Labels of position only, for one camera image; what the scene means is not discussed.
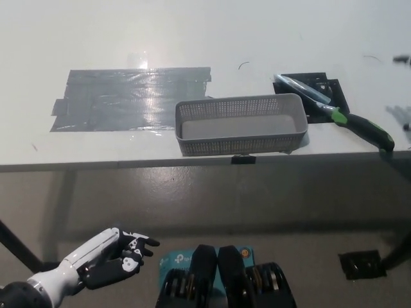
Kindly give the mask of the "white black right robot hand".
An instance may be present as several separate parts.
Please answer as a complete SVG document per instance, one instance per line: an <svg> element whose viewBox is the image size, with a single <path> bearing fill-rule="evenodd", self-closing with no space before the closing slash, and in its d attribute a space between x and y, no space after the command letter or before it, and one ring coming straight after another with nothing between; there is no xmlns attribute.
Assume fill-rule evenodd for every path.
<svg viewBox="0 0 411 308"><path fill-rule="evenodd" d="M410 68L410 54L393 56L392 63ZM405 137L408 139L408 142L410 142L410 107L387 107L386 111L400 124Z"/></svg>

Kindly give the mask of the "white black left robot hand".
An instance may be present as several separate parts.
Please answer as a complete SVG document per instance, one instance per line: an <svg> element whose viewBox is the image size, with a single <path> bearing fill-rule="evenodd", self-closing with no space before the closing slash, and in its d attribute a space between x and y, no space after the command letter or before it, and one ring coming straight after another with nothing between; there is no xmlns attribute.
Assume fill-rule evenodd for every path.
<svg viewBox="0 0 411 308"><path fill-rule="evenodd" d="M160 243L147 235L108 228L64 257L53 270L34 274L27 283L42 295L48 307L82 289L95 290L124 281L140 272L147 247Z"/></svg>

